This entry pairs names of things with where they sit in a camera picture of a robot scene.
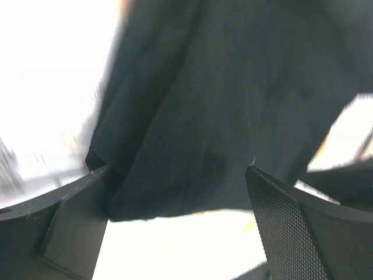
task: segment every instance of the mesh panel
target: mesh panel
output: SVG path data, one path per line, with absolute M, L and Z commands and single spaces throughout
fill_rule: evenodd
M 297 203 L 271 183 L 249 187 L 274 280 L 330 280 Z

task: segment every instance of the black garment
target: black garment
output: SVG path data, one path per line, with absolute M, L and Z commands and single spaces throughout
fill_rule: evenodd
M 251 209 L 254 161 L 294 184 L 342 108 L 371 89 L 371 6 L 137 0 L 86 160 L 121 180 L 110 219 Z
M 301 179 L 343 206 L 373 212 L 373 157 L 332 170 L 309 172 Z

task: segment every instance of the black plastic part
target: black plastic part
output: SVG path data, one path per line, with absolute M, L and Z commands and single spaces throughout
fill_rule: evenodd
M 267 263 L 263 263 L 234 280 L 272 280 Z
M 0 279 L 92 279 L 110 190 L 104 167 L 0 211 Z
M 273 279 L 373 278 L 372 213 L 322 200 L 253 166 L 246 180 Z

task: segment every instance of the wrinkled fabric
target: wrinkled fabric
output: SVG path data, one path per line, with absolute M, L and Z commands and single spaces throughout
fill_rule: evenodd
M 373 158 L 332 170 L 309 172 L 301 179 L 341 205 L 373 210 Z
M 112 221 L 251 209 L 249 165 L 289 184 L 305 173 L 371 90 L 372 5 L 324 4 L 136 1 L 86 159 L 120 182 Z

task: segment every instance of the dark cloth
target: dark cloth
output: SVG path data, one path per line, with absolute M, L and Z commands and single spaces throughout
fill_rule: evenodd
M 343 206 L 373 212 L 373 158 L 332 170 L 309 172 L 301 179 Z
M 137 0 L 86 162 L 112 221 L 251 209 L 245 171 L 294 184 L 372 89 L 371 1 Z

